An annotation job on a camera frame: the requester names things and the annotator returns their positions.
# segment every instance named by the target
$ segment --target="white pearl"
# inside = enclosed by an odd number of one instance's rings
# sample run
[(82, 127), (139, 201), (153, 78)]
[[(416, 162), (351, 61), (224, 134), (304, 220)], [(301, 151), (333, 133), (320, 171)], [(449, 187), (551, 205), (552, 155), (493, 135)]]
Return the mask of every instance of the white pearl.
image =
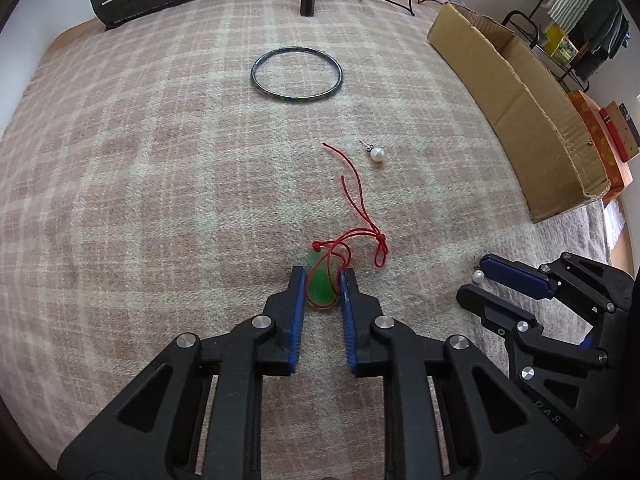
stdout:
[(471, 277), (471, 281), (474, 283), (482, 283), (484, 281), (484, 272), (478, 269), (474, 271), (474, 275)]
[(379, 146), (373, 148), (369, 152), (369, 155), (371, 156), (371, 160), (373, 160), (374, 162), (382, 162), (383, 160), (385, 160), (385, 150), (384, 148), (380, 148)]

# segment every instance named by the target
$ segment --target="ring-shaped bangle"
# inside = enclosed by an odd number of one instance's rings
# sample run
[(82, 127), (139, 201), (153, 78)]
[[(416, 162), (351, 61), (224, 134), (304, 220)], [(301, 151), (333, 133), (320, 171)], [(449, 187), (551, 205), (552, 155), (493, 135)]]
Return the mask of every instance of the ring-shaped bangle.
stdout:
[[(267, 61), (270, 57), (277, 56), (278, 54), (284, 54), (286, 52), (306, 52), (308, 54), (313, 54), (314, 56), (321, 57), (322, 59), (329, 62), (329, 64), (335, 68), (336, 72), (338, 73), (338, 80), (327, 91), (321, 92), (319, 94), (314, 94), (314, 95), (292, 96), (292, 95), (283, 95), (283, 94), (277, 94), (276, 92), (272, 92), (271, 90), (265, 88), (260, 83), (258, 83), (256, 72), (258, 70), (258, 67), (262, 65), (265, 61)], [(275, 50), (271, 50), (266, 54), (262, 54), (262, 56), (260, 56), (258, 59), (255, 60), (255, 63), (251, 68), (251, 83), (261, 93), (269, 97), (273, 97), (274, 99), (279, 99), (281, 101), (288, 101), (288, 102), (294, 102), (294, 103), (318, 101), (320, 99), (326, 99), (327, 97), (331, 97), (342, 86), (343, 78), (344, 78), (344, 75), (342, 73), (342, 67), (333, 57), (329, 56), (324, 52), (321, 52), (320, 50), (316, 50), (314, 48), (309, 48), (306, 46), (283, 46), (281, 48), (276, 48)]]

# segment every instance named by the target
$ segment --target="open cardboard box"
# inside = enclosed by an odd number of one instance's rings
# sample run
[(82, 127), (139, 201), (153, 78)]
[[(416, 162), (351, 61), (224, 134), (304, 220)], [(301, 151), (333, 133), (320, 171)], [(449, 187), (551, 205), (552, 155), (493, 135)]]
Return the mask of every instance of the open cardboard box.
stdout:
[(607, 174), (580, 115), (511, 30), (446, 4), (428, 38), (494, 128), (534, 221), (607, 192)]

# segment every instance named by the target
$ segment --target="red cord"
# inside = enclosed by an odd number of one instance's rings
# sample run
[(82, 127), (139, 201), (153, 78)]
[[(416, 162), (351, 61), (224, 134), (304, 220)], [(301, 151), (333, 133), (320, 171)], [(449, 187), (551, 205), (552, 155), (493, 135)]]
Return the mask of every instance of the red cord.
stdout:
[[(372, 238), (375, 238), (378, 241), (378, 248), (376, 249), (376, 255), (373, 258), (373, 264), (379, 269), (385, 265), (386, 256), (389, 254), (389, 248), (386, 244), (385, 235), (382, 234), (380, 229), (378, 229), (378, 227), (373, 223), (373, 220), (371, 220), (371, 218), (369, 217), (369, 213), (367, 213), (367, 208), (364, 205), (364, 196), (362, 193), (362, 181), (360, 180), (360, 175), (358, 174), (358, 170), (356, 170), (356, 167), (349, 160), (349, 157), (347, 157), (343, 152), (341, 152), (337, 148), (334, 148), (333, 146), (328, 145), (326, 142), (323, 142), (322, 145), (329, 148), (330, 150), (334, 150), (335, 153), (337, 153), (344, 160), (346, 160), (347, 164), (351, 168), (351, 171), (353, 171), (353, 174), (356, 177), (356, 181), (358, 182), (358, 195), (360, 197), (360, 208), (358, 208), (358, 205), (355, 203), (355, 201), (353, 200), (353, 198), (351, 198), (351, 195), (349, 194), (349, 190), (347, 189), (347, 184), (344, 179), (344, 175), (340, 177), (340, 181), (342, 183), (342, 190), (344, 191), (344, 195), (347, 197), (347, 200), (349, 201), (349, 203), (356, 210), (356, 213), (358, 213), (358, 215), (360, 215), (360, 217), (367, 224), (369, 224), (369, 227), (356, 227), (355, 229), (349, 229), (347, 232), (343, 233), (340, 237), (336, 238), (335, 240), (327, 240), (325, 242), (312, 243), (312, 247), (316, 251), (316, 253), (319, 253), (323, 247), (327, 247), (328, 249), (326, 250), (326, 253), (314, 264), (314, 266), (311, 267), (311, 269), (309, 269), (309, 272), (306, 276), (306, 285), (305, 285), (306, 300), (316, 308), (329, 308), (331, 306), (334, 306), (335, 302), (338, 300), (338, 297), (340, 296), (340, 286), (339, 286), (340, 273), (344, 269), (349, 267), (349, 263), (351, 262), (351, 249), (345, 243), (345, 240), (348, 240), (349, 238), (354, 238), (356, 236), (370, 236)], [(338, 247), (344, 248), (344, 250), (346, 251), (346, 255), (339, 253), (336, 250), (338, 249)], [(331, 274), (329, 275), (329, 284), (331, 285), (331, 288), (334, 291), (335, 298), (329, 304), (318, 304), (309, 297), (308, 283), (325, 258), (326, 258), (327, 269), (329, 270), (331, 269), (332, 256), (340, 258), (342, 261), (342, 263), (338, 267), (338, 270), (336, 271), (335, 278), (331, 276)]]

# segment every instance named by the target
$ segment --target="plaid blanket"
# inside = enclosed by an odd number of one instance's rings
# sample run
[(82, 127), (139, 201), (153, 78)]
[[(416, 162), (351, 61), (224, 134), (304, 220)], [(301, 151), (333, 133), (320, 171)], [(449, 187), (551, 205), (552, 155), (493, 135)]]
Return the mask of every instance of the plaid blanket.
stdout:
[[(309, 19), (299, 5), (165, 9), (53, 51), (27, 88), (0, 140), (0, 394), (52, 465), (174, 336), (228, 332), (313, 240), (361, 225), (322, 141), (353, 159), (390, 247), (375, 269), (374, 241), (354, 243), (361, 290), (417, 333), (468, 335), (503, 369), (498, 338), (455, 301), (479, 257), (606, 259), (600, 203), (532, 224), (491, 126), (426, 41), (437, 8), (318, 0)], [(340, 92), (258, 94), (252, 63), (286, 44), (337, 58)], [(264, 80), (332, 81), (297, 59)], [(513, 299), (548, 335), (582, 339), (568, 309)], [(262, 428), (267, 480), (382, 478), (382, 384), (350, 376), (338, 312), (306, 313), (298, 373), (266, 380)]]

